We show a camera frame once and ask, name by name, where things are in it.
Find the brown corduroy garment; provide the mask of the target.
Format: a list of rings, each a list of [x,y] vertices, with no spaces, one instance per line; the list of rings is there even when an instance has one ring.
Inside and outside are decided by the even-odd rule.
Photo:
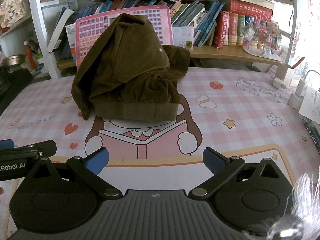
[[[176,119],[178,81],[189,68],[187,49],[161,44],[145,16],[119,15],[85,56],[72,84],[83,119],[164,122]]]

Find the pink cartoon desk mat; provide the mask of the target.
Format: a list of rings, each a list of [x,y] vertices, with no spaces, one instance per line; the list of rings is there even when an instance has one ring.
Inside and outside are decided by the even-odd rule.
[[[265,73],[191,68],[178,83],[181,97],[169,113],[92,112],[75,103],[72,77],[33,83],[1,115],[1,139],[17,147],[53,140],[53,161],[85,157],[104,147],[108,163],[100,172],[127,189],[185,189],[210,177],[205,148],[257,163],[272,159],[290,182],[318,176],[319,153],[290,92],[276,90]]]

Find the white charger plug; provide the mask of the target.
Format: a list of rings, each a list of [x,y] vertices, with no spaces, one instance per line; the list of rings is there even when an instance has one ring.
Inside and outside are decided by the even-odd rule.
[[[283,80],[275,77],[272,83],[272,86],[275,87],[276,89],[281,89],[281,88],[285,88],[285,84],[283,82]]]

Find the brass bowl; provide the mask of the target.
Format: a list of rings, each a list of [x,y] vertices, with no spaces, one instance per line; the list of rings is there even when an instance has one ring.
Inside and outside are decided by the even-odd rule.
[[[2,61],[4,67],[18,67],[25,62],[25,56],[23,54],[12,55],[5,57]]]

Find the colourful crystal tree ornament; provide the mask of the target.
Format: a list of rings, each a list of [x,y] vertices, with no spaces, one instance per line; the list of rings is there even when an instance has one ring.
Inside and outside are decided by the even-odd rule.
[[[280,50],[281,31],[277,22],[273,20],[252,19],[240,28],[243,36],[242,48],[249,55],[281,62],[276,54]]]

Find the pink learning tablet toy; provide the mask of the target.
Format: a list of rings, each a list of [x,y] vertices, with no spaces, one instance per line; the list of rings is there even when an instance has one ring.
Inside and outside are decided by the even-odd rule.
[[[170,10],[166,5],[131,7],[89,15],[75,22],[75,58],[77,68],[80,67],[95,41],[121,14],[146,16],[151,22],[160,43],[173,45]]]

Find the white card box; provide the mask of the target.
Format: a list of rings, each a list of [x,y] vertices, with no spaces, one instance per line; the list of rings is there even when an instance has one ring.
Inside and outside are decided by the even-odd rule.
[[[194,48],[194,28],[193,26],[172,26],[173,45],[188,50]]]

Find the white metal bookshelf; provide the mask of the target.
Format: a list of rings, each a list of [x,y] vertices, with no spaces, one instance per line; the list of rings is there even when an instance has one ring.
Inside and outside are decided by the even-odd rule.
[[[296,5],[295,0],[271,0],[283,4],[289,4],[291,6]],[[48,24],[44,20],[44,9],[53,11],[61,5],[68,5],[71,9],[76,10],[78,8],[78,0],[29,0],[31,16],[33,19],[36,36],[40,44],[40,50],[43,53],[45,64],[49,70],[51,78],[61,77],[61,72],[64,69],[79,67],[81,60],[79,59],[67,59],[60,60],[56,59],[56,55],[48,50],[48,44],[50,41],[51,33],[48,31]],[[146,15],[156,22],[158,26],[164,27],[163,33],[160,35],[161,41],[164,44],[173,43],[173,35],[170,30],[171,16],[170,9],[166,5],[152,5],[144,7],[125,8],[115,10],[112,12],[113,16],[116,17],[121,13],[130,13],[137,11],[140,15]],[[218,60],[233,60],[233,61],[244,61],[244,62],[260,62],[264,64],[278,64],[278,61],[258,57],[245,52],[239,46],[227,46],[223,49],[216,49],[212,46],[203,45],[201,47],[195,47],[190,52],[192,58],[197,59],[218,59]]]

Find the row of blue books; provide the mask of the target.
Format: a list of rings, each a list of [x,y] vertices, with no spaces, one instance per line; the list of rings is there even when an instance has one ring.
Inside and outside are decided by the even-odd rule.
[[[193,3],[178,3],[170,10],[171,25],[172,26],[193,26],[194,28],[194,46],[202,46],[210,37],[212,29],[215,27],[215,21],[220,13],[223,3],[210,2],[204,5],[199,0]]]

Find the red thick dictionary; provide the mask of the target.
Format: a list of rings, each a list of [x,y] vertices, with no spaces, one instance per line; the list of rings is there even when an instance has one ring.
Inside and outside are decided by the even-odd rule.
[[[236,13],[240,15],[258,17],[265,21],[270,20],[273,16],[273,10],[256,5],[253,3],[237,0],[218,0],[219,2],[224,2],[223,11],[228,11],[231,13]]]

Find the furry keychain pompom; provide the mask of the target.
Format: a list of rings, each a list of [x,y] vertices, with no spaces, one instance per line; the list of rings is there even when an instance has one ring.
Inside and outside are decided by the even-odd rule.
[[[319,238],[319,182],[303,174],[291,194],[291,212],[280,217],[268,230],[267,239]]]

